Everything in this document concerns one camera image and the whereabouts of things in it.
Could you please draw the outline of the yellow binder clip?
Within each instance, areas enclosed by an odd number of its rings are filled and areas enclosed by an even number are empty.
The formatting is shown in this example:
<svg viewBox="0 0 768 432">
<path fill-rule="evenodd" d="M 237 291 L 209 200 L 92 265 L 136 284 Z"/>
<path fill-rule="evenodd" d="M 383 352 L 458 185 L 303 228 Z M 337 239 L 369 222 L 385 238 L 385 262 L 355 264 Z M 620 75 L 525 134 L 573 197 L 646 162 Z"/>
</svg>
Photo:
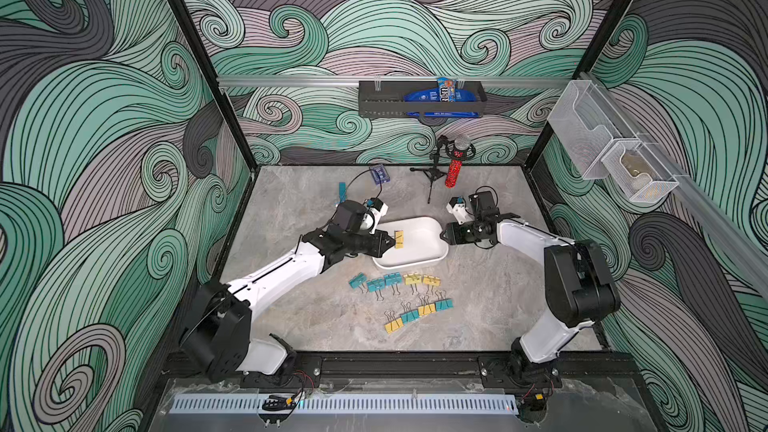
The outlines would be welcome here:
<svg viewBox="0 0 768 432">
<path fill-rule="evenodd" d="M 436 304 L 434 301 L 430 301 L 428 297 L 420 296 L 417 312 L 420 317 L 431 315 L 436 312 Z"/>
<path fill-rule="evenodd" d="M 393 334 L 404 326 L 402 317 L 393 311 L 386 311 L 385 317 L 387 321 L 384 325 L 384 328 L 387 334 Z"/>
<path fill-rule="evenodd" d="M 404 231 L 403 230 L 396 230 L 394 232 L 394 238 L 395 238 L 395 248 L 401 249 L 404 247 Z"/>
<path fill-rule="evenodd" d="M 404 284 L 407 285 L 413 295 L 419 292 L 418 287 L 423 283 L 423 275 L 418 273 L 406 274 L 403 276 Z"/>
<path fill-rule="evenodd" d="M 442 280 L 436 276 L 430 276 L 430 275 L 423 275 L 422 276 L 422 284 L 425 286 L 425 295 L 429 295 L 436 291 L 436 289 L 441 285 Z"/>
</svg>

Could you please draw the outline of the teal binder clip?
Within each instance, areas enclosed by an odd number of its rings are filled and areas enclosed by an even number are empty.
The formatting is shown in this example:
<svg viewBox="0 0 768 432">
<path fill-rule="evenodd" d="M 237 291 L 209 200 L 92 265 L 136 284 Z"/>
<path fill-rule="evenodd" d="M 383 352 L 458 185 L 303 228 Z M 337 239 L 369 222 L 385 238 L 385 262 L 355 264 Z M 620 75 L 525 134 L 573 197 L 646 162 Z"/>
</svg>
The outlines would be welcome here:
<svg viewBox="0 0 768 432">
<path fill-rule="evenodd" d="M 383 278 L 371 279 L 366 282 L 366 288 L 372 293 L 377 301 L 384 301 L 383 290 L 386 288 L 386 281 Z"/>
<path fill-rule="evenodd" d="M 414 307 L 410 302 L 402 305 L 403 313 L 400 315 L 400 320 L 403 324 L 414 322 L 420 318 L 418 307 Z"/>
<path fill-rule="evenodd" d="M 454 307 L 453 300 L 447 296 L 443 291 L 436 293 L 436 300 L 434 301 L 434 308 L 437 312 L 450 310 Z"/>
<path fill-rule="evenodd" d="M 349 286 L 353 289 L 360 290 L 362 293 L 366 293 L 367 282 L 367 276 L 364 273 L 358 273 L 349 281 Z"/>
<path fill-rule="evenodd" d="M 384 276 L 384 284 L 389 287 L 394 295 L 400 295 L 399 286 L 404 282 L 403 276 L 400 273 L 390 273 Z"/>
</svg>

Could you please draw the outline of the white plastic storage box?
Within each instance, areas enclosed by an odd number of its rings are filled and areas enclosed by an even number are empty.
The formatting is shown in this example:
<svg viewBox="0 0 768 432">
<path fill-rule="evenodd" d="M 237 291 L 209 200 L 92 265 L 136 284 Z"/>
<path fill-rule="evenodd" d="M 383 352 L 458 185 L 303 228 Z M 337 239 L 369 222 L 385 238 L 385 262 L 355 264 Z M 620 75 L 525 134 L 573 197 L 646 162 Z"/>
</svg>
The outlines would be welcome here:
<svg viewBox="0 0 768 432">
<path fill-rule="evenodd" d="M 448 256 L 449 245 L 440 238 L 441 224 L 431 217 L 415 217 L 382 223 L 379 230 L 395 237 L 402 234 L 402 246 L 395 246 L 373 263 L 387 272 L 402 272 L 414 268 L 431 266 Z"/>
</svg>

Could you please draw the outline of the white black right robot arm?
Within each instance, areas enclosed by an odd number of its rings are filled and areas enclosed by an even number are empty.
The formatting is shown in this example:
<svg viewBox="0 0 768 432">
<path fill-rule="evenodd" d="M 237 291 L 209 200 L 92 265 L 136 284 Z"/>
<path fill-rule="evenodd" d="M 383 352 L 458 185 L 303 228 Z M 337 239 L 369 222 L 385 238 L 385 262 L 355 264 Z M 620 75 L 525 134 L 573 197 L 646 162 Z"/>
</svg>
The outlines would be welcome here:
<svg viewBox="0 0 768 432">
<path fill-rule="evenodd" d="M 482 242 L 514 249 L 543 267 L 547 308 L 512 345 L 510 369 L 517 380 L 549 372 L 579 332 L 617 312 L 621 299 L 601 247 L 543 231 L 514 213 L 502 213 L 495 193 L 453 197 L 446 210 L 454 220 L 441 239 L 449 245 Z"/>
</svg>

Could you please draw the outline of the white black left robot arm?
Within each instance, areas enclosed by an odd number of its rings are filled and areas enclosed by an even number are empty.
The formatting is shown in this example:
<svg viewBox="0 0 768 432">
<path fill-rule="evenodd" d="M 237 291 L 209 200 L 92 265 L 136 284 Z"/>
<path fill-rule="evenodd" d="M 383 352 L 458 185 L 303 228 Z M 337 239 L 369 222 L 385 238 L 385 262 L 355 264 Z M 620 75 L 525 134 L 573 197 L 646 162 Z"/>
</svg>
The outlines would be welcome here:
<svg viewBox="0 0 768 432">
<path fill-rule="evenodd" d="M 251 336 L 254 320 L 295 287 L 349 256 L 381 258 L 396 239 L 381 230 L 388 205 L 378 198 L 346 200 L 328 222 L 302 234 L 297 245 L 257 271 L 228 283 L 212 279 L 198 290 L 185 318 L 180 349 L 212 382 L 237 372 L 290 374 L 293 348 L 272 334 Z"/>
</svg>

